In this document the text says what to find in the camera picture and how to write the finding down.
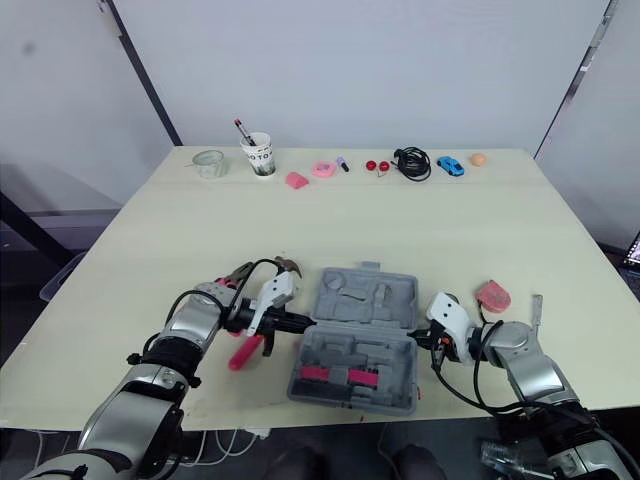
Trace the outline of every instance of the paper cup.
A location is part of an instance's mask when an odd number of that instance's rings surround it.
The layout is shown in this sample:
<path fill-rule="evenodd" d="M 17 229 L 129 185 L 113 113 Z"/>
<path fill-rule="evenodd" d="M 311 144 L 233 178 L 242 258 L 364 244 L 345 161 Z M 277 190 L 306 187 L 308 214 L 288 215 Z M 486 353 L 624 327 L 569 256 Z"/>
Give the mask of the paper cup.
<path fill-rule="evenodd" d="M 240 146 L 244 153 L 247 154 L 253 171 L 259 177 L 272 175 L 276 171 L 276 164 L 273 161 L 271 137 L 261 132 L 251 133 L 250 135 L 256 146 L 252 147 L 244 138 L 240 141 Z"/>
<path fill-rule="evenodd" d="M 224 154 L 220 150 L 200 152 L 191 161 L 202 178 L 222 177 L 226 173 Z"/>

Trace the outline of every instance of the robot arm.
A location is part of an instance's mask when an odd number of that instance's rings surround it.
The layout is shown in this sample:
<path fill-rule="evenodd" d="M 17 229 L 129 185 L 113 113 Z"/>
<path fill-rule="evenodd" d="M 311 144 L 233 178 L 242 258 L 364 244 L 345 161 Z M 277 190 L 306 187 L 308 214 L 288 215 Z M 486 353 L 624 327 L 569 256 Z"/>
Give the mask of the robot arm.
<path fill-rule="evenodd" d="M 292 285 L 283 280 L 290 275 L 279 272 L 276 279 Z M 200 384 L 195 371 L 220 328 L 235 332 L 251 326 L 253 333 L 273 338 L 275 330 L 302 333 L 313 324 L 308 317 L 284 310 L 293 291 L 277 298 L 263 294 L 272 282 L 265 284 L 257 300 L 241 299 L 238 305 L 231 305 L 237 291 L 219 282 L 203 283 L 185 292 L 189 295 L 184 306 L 147 341 L 142 355 L 132 354 L 127 359 L 131 369 L 90 417 L 78 449 L 44 462 L 24 479 L 106 480 L 157 475 L 178 449 L 183 417 L 180 404 L 189 387 Z"/>
<path fill-rule="evenodd" d="M 587 411 L 558 365 L 543 353 L 536 329 L 520 322 L 506 322 L 487 338 L 492 327 L 477 326 L 464 308 L 443 292 L 431 301 L 427 318 L 434 332 L 429 338 L 430 348 L 441 349 L 442 355 L 467 365 L 480 356 L 507 371 L 518 400 L 529 405 L 525 413 L 556 478 L 600 475 L 597 478 L 633 479 L 613 445 L 597 433 L 595 423 L 586 421 Z M 448 340 L 439 344 L 441 338 Z M 582 415 L 585 423 L 576 424 L 570 417 L 558 415 L 559 408 L 574 416 Z"/>

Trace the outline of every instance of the gray toolbox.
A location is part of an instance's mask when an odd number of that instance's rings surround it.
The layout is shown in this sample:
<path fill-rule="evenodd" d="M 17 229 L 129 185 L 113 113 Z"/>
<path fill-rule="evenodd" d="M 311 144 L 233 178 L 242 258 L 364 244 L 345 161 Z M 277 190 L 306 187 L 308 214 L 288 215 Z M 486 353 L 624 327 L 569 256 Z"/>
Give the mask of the gray toolbox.
<path fill-rule="evenodd" d="M 292 400 L 411 415 L 416 408 L 418 280 L 327 268 L 289 382 Z"/>

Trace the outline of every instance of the pink eraser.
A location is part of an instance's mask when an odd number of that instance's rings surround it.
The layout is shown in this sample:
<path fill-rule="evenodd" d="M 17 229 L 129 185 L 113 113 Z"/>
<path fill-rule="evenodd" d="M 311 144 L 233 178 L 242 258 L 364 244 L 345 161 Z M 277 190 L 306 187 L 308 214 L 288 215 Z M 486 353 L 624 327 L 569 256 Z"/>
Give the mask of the pink eraser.
<path fill-rule="evenodd" d="M 311 169 L 314 177 L 330 177 L 336 171 L 336 164 L 329 162 L 318 162 Z"/>
<path fill-rule="evenodd" d="M 309 183 L 309 180 L 304 178 L 299 173 L 291 172 L 289 175 L 287 175 L 287 179 L 285 180 L 285 182 L 287 182 L 287 185 L 297 190 Z"/>
<path fill-rule="evenodd" d="M 257 350 L 263 339 L 264 337 L 262 335 L 247 337 L 242 346 L 229 360 L 229 370 L 240 370 L 244 367 L 244 364 L 247 363 L 247 360 L 253 355 L 253 352 Z"/>
<path fill-rule="evenodd" d="M 502 313 L 511 305 L 507 291 L 493 280 L 476 292 L 476 299 L 491 313 Z"/>

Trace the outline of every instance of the white wall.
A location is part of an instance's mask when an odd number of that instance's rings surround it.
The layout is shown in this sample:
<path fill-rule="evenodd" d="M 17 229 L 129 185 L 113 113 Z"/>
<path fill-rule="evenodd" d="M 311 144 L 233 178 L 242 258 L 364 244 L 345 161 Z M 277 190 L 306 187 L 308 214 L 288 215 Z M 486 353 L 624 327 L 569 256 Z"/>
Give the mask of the white wall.
<path fill-rule="evenodd" d="M 185 144 L 535 152 L 607 1 L 116 5 Z"/>
<path fill-rule="evenodd" d="M 640 229 L 640 1 L 621 0 L 576 96 L 538 157 L 596 240 Z"/>
<path fill-rule="evenodd" d="M 95 2 L 0 4 L 0 187 L 21 208 L 119 208 L 171 146 Z"/>

